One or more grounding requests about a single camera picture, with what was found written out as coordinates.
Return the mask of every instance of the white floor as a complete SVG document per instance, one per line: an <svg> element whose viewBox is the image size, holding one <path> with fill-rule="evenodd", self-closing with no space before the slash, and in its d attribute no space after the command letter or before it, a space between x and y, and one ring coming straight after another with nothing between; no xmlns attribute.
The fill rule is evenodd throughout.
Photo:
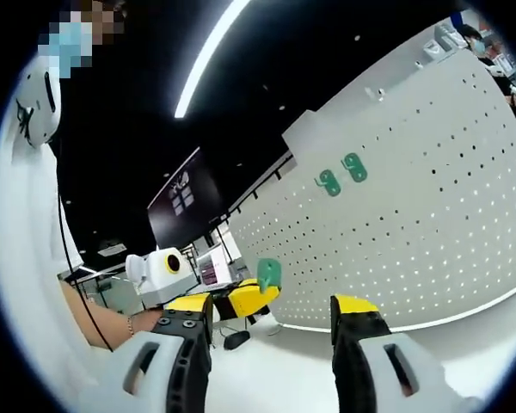
<svg viewBox="0 0 516 413"><path fill-rule="evenodd" d="M244 327L242 320L230 325ZM276 330L271 316L249 330L251 339L233 351L223 349L215 331L207 413L338 409L329 334L283 329L268 336ZM516 355L516 295L475 316L409 334L440 360L458 393L489 399Z"/></svg>

